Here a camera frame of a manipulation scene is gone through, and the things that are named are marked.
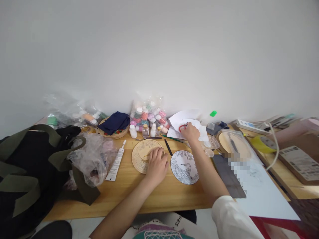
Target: hand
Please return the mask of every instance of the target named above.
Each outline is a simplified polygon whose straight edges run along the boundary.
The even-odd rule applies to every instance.
[[[186,129],[181,128],[180,131],[189,143],[192,141],[194,142],[198,141],[198,138],[200,137],[200,132],[190,122],[187,124]]]
[[[151,183],[154,188],[164,180],[168,170],[168,155],[165,154],[162,157],[163,151],[163,148],[158,147],[150,152],[145,179]]]

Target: cardboard box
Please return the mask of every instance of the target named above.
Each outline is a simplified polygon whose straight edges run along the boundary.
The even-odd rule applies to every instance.
[[[319,185],[319,137],[302,135],[279,148],[279,159],[303,184]]]

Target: green pen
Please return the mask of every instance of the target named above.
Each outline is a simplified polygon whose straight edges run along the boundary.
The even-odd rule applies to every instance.
[[[178,141],[178,142],[181,142],[181,143],[184,143],[184,144],[186,144],[187,147],[190,148],[190,145],[189,145],[189,143],[188,143],[187,141],[180,141],[180,140],[175,139],[175,138],[170,138],[170,139],[175,140],[175,141]]]

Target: folded fabric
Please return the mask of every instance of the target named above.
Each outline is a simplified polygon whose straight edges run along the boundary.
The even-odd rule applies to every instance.
[[[115,131],[124,130],[130,123],[130,117],[128,114],[115,112],[112,114],[103,124],[98,127],[108,135],[112,135]]]

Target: glass vial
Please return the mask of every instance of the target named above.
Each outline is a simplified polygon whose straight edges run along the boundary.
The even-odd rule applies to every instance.
[[[149,128],[146,124],[143,125],[142,135],[143,138],[147,138],[149,136]]]
[[[155,137],[159,137],[160,136],[160,130],[161,130],[160,127],[156,128]]]
[[[136,132],[136,129],[135,129],[134,125],[130,125],[130,134],[131,134],[132,138],[136,138],[137,137],[137,132]]]

